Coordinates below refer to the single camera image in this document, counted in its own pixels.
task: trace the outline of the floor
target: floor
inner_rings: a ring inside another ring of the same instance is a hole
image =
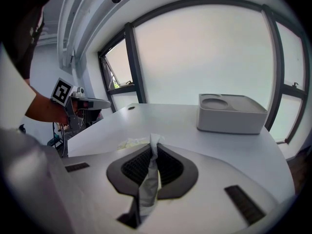
[[[295,158],[287,162],[292,173],[296,194],[302,189],[308,173],[312,172],[312,155],[308,154],[309,148],[300,151]]]

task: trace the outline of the black grille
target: black grille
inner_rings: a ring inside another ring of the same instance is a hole
[[[160,148],[156,162],[162,187],[177,179],[183,172],[182,163]]]
[[[141,185],[148,173],[151,157],[151,149],[144,151],[124,163],[121,167],[122,173],[138,185]]]
[[[259,207],[238,185],[224,188],[224,190],[249,225],[256,223],[265,216]]]
[[[83,168],[89,167],[89,165],[87,163],[79,163],[79,164],[75,164],[75,165],[70,165],[70,166],[65,166],[67,172],[74,172]]]

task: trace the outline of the white panel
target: white panel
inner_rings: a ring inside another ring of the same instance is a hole
[[[261,13],[235,6],[175,10],[136,28],[150,103],[198,104],[198,94],[245,95],[268,108],[273,48]]]
[[[301,39],[285,26],[277,23],[282,38],[284,60],[285,60],[285,81],[287,85],[297,82],[297,88],[304,86],[304,59]]]
[[[132,103],[138,103],[137,100],[137,93],[136,92],[129,92],[123,94],[112,95],[114,105],[116,111],[122,109],[125,106],[128,106]]]
[[[282,96],[274,124],[270,130],[270,134],[276,141],[284,141],[288,137],[297,119],[300,106],[300,98]]]
[[[121,84],[132,81],[125,39],[106,54],[106,59]]]

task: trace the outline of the table top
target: table top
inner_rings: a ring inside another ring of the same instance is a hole
[[[228,135],[196,128],[196,105],[131,104],[68,140],[68,155],[83,156],[117,150],[128,138],[164,137],[162,144],[221,159],[256,181],[277,202],[294,195],[286,160],[269,132]]]

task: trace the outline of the person's arm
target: person's arm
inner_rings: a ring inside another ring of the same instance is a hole
[[[68,124],[67,114],[61,105],[53,103],[49,98],[39,94],[34,88],[32,90],[36,93],[36,97],[26,112],[27,117],[38,121]]]

